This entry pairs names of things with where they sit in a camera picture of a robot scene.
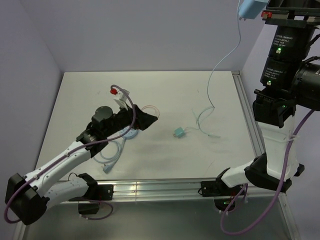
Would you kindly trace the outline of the round blue power strip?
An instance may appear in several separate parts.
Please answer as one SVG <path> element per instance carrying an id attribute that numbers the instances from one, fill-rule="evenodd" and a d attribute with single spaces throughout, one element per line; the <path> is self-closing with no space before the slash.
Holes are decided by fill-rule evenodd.
<path id="1" fill-rule="evenodd" d="M 138 135 L 138 130 L 129 128 L 128 126 L 120 130 L 118 133 L 124 140 L 131 140 Z"/>

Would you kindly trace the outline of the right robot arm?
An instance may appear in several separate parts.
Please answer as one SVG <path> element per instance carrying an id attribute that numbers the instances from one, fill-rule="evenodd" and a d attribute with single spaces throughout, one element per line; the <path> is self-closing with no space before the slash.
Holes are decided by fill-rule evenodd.
<path id="1" fill-rule="evenodd" d="M 297 161 L 294 138 L 296 107 L 320 109 L 318 56 L 309 57 L 319 39 L 320 3 L 317 0 L 245 0 L 240 19 L 261 16 L 276 26 L 261 74 L 262 90 L 255 90 L 253 115 L 262 132 L 265 152 L 253 161 L 225 169 L 214 181 L 214 192 L 227 195 L 245 184 L 286 192 L 292 177 L 305 167 Z"/>

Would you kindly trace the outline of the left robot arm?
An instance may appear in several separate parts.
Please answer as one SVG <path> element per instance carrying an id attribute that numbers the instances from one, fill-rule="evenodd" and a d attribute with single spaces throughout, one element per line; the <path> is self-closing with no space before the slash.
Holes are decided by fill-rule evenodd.
<path id="1" fill-rule="evenodd" d="M 5 195 L 4 220 L 9 224 L 30 225 L 39 220 L 51 207 L 78 199 L 97 202 L 98 183 L 87 173 L 59 183 L 59 180 L 78 165 L 101 152 L 112 135 L 123 129 L 144 131 L 158 120 L 135 104 L 121 108 L 118 113 L 108 106 L 96 109 L 86 129 L 62 153 L 45 165 L 23 176 L 11 176 Z"/>

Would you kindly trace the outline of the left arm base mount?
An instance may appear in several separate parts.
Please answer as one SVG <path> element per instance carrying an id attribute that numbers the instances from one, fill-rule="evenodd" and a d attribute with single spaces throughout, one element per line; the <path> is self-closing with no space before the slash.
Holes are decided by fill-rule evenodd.
<path id="1" fill-rule="evenodd" d="M 80 196 L 72 198 L 71 201 L 78 203 L 78 213 L 82 218 L 88 220 L 102 220 L 106 219 L 114 211 L 114 207 L 109 201 L 112 200 L 114 193 L 114 186 L 112 184 L 98 184 L 96 189 L 89 196 Z M 109 212 L 105 216 L 98 217 L 99 210 L 107 207 Z"/>

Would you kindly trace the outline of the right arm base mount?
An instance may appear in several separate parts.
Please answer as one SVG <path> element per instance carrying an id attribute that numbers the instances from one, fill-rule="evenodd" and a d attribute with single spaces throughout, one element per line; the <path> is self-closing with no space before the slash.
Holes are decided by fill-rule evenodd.
<path id="1" fill-rule="evenodd" d="M 240 194 L 244 198 L 247 195 L 248 185 L 236 185 L 235 187 L 228 187 L 222 181 L 209 180 L 201 181 L 200 188 L 198 189 L 198 194 L 202 197 L 213 197 L 214 205 L 217 211 L 224 212 L 227 206 L 235 198 L 235 196 L 243 189 Z"/>

